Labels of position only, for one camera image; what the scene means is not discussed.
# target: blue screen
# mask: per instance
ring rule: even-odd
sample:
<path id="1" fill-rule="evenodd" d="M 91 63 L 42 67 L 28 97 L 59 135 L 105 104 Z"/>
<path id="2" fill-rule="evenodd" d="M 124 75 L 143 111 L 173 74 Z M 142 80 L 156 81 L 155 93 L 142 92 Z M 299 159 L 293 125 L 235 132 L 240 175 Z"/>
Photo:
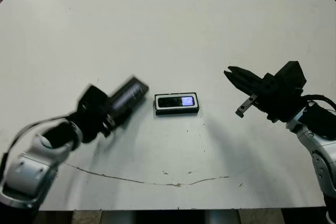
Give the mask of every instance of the blue screen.
<path id="1" fill-rule="evenodd" d="M 182 97 L 182 106 L 192 106 L 194 105 L 193 97 Z"/>

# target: dark marking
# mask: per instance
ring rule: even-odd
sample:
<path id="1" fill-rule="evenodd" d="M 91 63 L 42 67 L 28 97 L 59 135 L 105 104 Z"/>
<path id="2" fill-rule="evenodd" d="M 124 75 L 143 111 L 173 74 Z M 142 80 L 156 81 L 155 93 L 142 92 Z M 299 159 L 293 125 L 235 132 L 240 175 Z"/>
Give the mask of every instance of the dark marking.
<path id="1" fill-rule="evenodd" d="M 165 184 L 165 186 L 176 186 L 181 187 L 183 184 L 177 183 L 177 184 Z"/>
<path id="2" fill-rule="evenodd" d="M 91 174 L 91 175 L 95 175 L 95 176 L 100 176 L 100 177 L 104 177 L 104 178 L 113 178 L 113 179 L 118 179 L 118 180 L 122 180 L 122 181 L 128 181 L 128 182 L 133 182 L 133 183 L 138 183 L 138 184 L 146 184 L 146 185 L 153 185 L 153 186 L 174 186 L 174 187 L 182 187 L 182 186 L 192 186 L 192 185 L 196 185 L 198 183 L 204 182 L 204 181 L 209 181 L 209 180 L 215 180 L 215 179 L 222 179 L 222 178 L 230 178 L 229 176 L 219 176 L 219 177 L 215 177 L 215 178 L 204 178 L 201 180 L 197 180 L 195 182 L 192 183 L 177 183 L 177 184 L 160 184 L 160 183 L 153 183 L 153 182 L 144 182 L 144 181 L 140 181 L 140 180 L 135 180 L 135 179 L 129 179 L 129 178 L 121 178 L 121 177 L 115 177 L 115 176 L 110 176 L 110 175 L 105 175 L 105 174 L 99 174 L 99 173 L 94 173 L 91 172 L 89 170 L 85 170 L 82 168 L 79 168 L 77 166 L 74 165 L 70 165 L 66 162 L 64 162 L 66 165 L 75 168 L 77 170 L 80 170 L 82 172 Z M 250 169 L 252 166 L 245 168 L 244 170 L 241 170 L 239 173 L 235 174 L 233 177 L 238 176 L 239 174 L 245 172 L 246 170 Z"/>
<path id="3" fill-rule="evenodd" d="M 205 179 L 201 179 L 201 180 L 198 180 L 196 182 L 193 182 L 193 183 L 190 183 L 190 184 L 187 184 L 187 185 L 192 186 L 192 185 L 195 185 L 195 184 L 203 182 L 203 181 L 215 180 L 215 179 L 219 179 L 219 178 L 230 178 L 230 177 L 229 176 L 221 176 L 221 177 L 217 177 L 217 178 L 205 178 Z"/>

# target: curved line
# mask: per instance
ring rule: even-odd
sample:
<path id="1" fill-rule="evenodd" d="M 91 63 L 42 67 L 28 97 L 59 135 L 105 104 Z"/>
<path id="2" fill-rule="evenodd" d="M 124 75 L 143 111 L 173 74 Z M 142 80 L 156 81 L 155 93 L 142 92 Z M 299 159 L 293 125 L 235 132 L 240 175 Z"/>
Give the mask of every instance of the curved line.
<path id="1" fill-rule="evenodd" d="M 161 184 L 161 183 L 153 183 L 153 182 L 144 182 L 144 181 L 140 181 L 140 180 L 135 180 L 135 179 L 129 179 L 129 178 L 120 178 L 120 177 L 115 177 L 115 176 L 110 176 L 110 175 L 105 175 L 105 174 L 99 174 L 99 173 L 94 173 L 94 172 L 91 172 L 89 170 L 85 170 L 85 169 L 82 169 L 82 168 L 79 168 L 77 166 L 74 166 L 74 165 L 70 165 L 66 162 L 64 162 L 66 165 L 72 167 L 72 168 L 75 168 L 77 170 L 80 170 L 81 172 L 85 172 L 85 173 L 88 173 L 88 174 L 91 174 L 91 175 L 96 175 L 96 176 L 100 176 L 100 177 L 105 177 L 105 178 L 113 178 L 113 179 L 118 179 L 118 180 L 123 180 L 123 181 L 128 181 L 128 182 L 134 182 L 134 183 L 138 183 L 138 184 L 146 184 L 146 185 L 154 185 L 154 186 L 175 186 L 175 187 L 181 187 L 181 186 L 192 186 L 192 185 L 195 185 L 197 183 L 200 183 L 200 182 L 204 182 L 204 181 L 208 181 L 208 180 L 215 180 L 215 179 L 220 179 L 220 178 L 230 178 L 229 176 L 219 176 L 219 177 L 215 177 L 215 178 L 205 178 L 205 179 L 201 179 L 201 180 L 198 180 L 198 181 L 195 181 L 195 182 L 192 182 L 192 183 L 188 183 L 188 184 L 185 184 L 185 183 L 177 183 L 177 184 Z"/>

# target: white tabletop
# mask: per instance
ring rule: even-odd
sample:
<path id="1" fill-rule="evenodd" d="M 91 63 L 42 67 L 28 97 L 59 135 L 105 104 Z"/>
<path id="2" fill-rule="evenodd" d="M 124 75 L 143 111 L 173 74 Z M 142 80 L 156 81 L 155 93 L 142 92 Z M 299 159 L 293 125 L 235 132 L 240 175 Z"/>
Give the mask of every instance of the white tabletop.
<path id="1" fill-rule="evenodd" d="M 74 110 L 89 83 L 111 93 L 134 74 L 146 102 L 71 153 L 43 210 L 321 206 L 307 150 L 256 108 L 237 117 L 247 95 L 223 70 L 262 77 L 298 60 L 304 94 L 335 100 L 335 17 L 334 0 L 4 0 L 0 150 Z M 197 92 L 198 115 L 156 117 L 154 95 L 169 92 Z"/>

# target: device screen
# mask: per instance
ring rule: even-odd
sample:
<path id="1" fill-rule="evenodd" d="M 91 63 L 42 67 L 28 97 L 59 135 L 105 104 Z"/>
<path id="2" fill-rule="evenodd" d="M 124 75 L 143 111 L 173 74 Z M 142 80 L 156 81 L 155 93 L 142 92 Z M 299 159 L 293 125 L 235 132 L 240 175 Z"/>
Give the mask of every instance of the device screen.
<path id="1" fill-rule="evenodd" d="M 157 103 L 161 108 L 195 105 L 193 97 L 163 97 L 158 98 Z"/>

